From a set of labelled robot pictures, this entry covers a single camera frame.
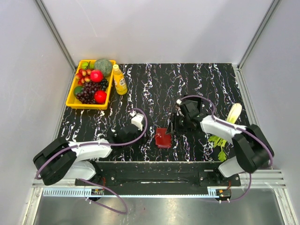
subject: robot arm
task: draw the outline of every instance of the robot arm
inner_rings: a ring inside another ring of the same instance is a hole
[[[41,170],[40,176],[44,184],[52,185],[62,178],[89,180],[93,177],[96,173],[95,167],[86,160],[108,157],[113,150],[112,145],[131,142],[143,133],[144,115],[139,113],[130,115],[132,116],[131,124],[121,128],[118,132],[113,132],[106,139],[102,138],[96,142],[68,142],[65,138],[58,137],[51,142],[33,158],[36,168]]]
[[[272,156],[274,152],[257,125],[249,127],[233,125],[224,120],[204,115],[201,111],[200,99],[177,101],[177,113],[172,113],[167,133],[185,133],[188,130],[202,131],[213,134],[233,144],[235,157],[225,161],[218,167],[218,172],[225,178],[234,174],[253,173],[263,165],[267,165],[270,157],[268,152],[256,140],[243,130],[251,133],[265,144]]]

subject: melon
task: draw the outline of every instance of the melon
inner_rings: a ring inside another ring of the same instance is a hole
[[[104,77],[108,77],[112,73],[113,65],[107,59],[100,59],[95,62],[94,69],[100,70]]]

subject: leaf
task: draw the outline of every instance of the leaf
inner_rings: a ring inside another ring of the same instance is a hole
[[[209,142],[214,142],[214,141],[215,141],[215,137],[216,137],[216,136],[211,136],[211,137],[209,137],[208,141],[209,141]]]
[[[227,155],[226,153],[223,151],[223,148],[221,148],[221,151],[220,153],[218,154],[218,159],[221,161],[221,162],[224,162],[226,159],[227,159]]]

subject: yellow bottle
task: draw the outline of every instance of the yellow bottle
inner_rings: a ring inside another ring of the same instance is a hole
[[[119,69],[118,64],[115,64],[112,68],[113,68],[114,86],[117,90],[117,93],[119,95],[124,95],[127,93],[127,85],[126,85],[124,75],[122,74],[122,71]]]

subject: tabletop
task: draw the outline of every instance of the tabletop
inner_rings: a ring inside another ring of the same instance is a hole
[[[216,105],[216,116],[225,120],[234,103],[243,110],[237,124],[249,125],[239,86],[231,64],[120,64],[128,92],[120,96],[112,89],[107,110],[75,110],[66,107],[59,136],[68,141],[95,141],[106,137],[130,123],[129,112],[141,108],[148,118],[146,143],[125,146],[107,158],[96,161],[212,161],[218,160],[220,148],[208,142],[209,134],[202,132],[173,135],[172,146],[160,149],[155,145],[156,128],[167,128],[170,113],[177,99],[184,95],[202,95]],[[211,112],[211,105],[203,103],[202,110]],[[228,157],[234,150],[228,143],[224,148]]]

